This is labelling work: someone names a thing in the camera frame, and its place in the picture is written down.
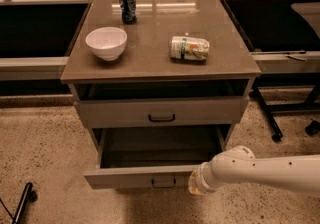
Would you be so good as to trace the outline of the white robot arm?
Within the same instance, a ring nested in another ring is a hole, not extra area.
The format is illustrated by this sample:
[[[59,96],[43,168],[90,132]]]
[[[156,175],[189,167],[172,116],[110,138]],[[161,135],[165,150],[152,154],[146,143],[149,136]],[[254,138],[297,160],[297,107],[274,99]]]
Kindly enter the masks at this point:
[[[189,177],[188,190],[205,195],[235,183],[256,183],[320,197],[320,156],[256,158],[248,147],[237,146],[199,165]]]

